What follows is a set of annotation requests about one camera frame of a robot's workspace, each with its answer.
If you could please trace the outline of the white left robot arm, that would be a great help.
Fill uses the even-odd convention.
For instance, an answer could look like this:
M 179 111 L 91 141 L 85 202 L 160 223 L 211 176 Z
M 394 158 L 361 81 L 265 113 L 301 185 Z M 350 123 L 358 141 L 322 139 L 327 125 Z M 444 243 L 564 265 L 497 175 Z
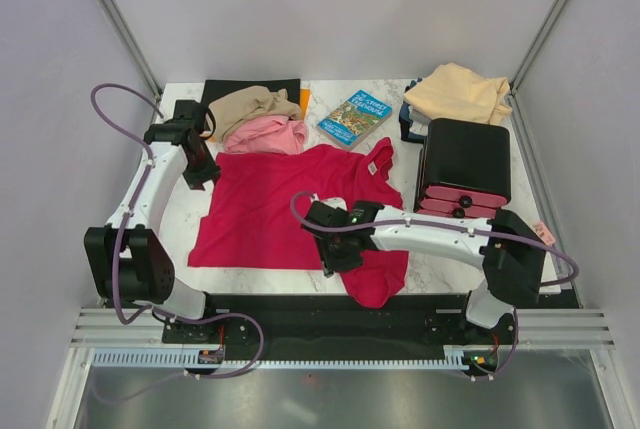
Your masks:
M 151 125 L 140 140 L 142 158 L 119 207 L 103 226 L 89 228 L 84 236 L 101 297 L 185 318 L 185 331 L 198 342 L 215 338 L 220 320 L 206 309 L 205 292 L 177 278 L 159 229 L 178 180 L 191 190 L 203 190 L 219 179 L 220 168 L 204 137 L 214 130 L 207 107 L 195 100 L 177 101 L 173 117 Z

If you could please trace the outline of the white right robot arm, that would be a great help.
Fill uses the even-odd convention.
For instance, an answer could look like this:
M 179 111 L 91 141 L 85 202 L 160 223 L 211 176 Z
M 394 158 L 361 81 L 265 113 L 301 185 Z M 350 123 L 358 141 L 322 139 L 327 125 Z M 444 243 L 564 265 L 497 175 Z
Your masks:
M 417 252 L 481 271 L 483 281 L 457 320 L 460 335 L 469 342 L 483 341 L 503 315 L 538 303 L 544 244 L 510 210 L 499 209 L 491 218 L 450 219 L 371 201 L 347 209 L 334 199 L 313 201 L 297 219 L 313 235 L 327 275 L 361 267 L 363 254 L 374 251 Z

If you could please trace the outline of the magenta t shirt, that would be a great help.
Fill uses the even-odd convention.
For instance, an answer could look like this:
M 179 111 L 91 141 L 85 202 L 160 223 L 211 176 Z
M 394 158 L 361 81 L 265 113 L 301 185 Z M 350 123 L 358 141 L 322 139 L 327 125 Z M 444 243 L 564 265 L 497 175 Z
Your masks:
M 393 156 L 388 137 L 365 154 L 327 144 L 297 155 L 218 154 L 221 177 L 200 220 L 188 266 L 283 271 L 286 288 L 316 290 L 321 259 L 313 236 L 291 212 L 305 213 L 310 202 L 293 196 L 308 191 L 347 205 L 365 200 L 400 208 L 401 194 L 389 183 Z

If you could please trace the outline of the black pink drawer organizer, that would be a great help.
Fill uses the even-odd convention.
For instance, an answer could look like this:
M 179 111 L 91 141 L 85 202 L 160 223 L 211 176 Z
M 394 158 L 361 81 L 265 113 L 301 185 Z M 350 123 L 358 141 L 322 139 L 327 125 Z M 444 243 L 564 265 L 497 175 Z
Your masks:
M 450 218 L 491 218 L 512 198 L 509 130 L 439 118 L 420 151 L 414 211 Z

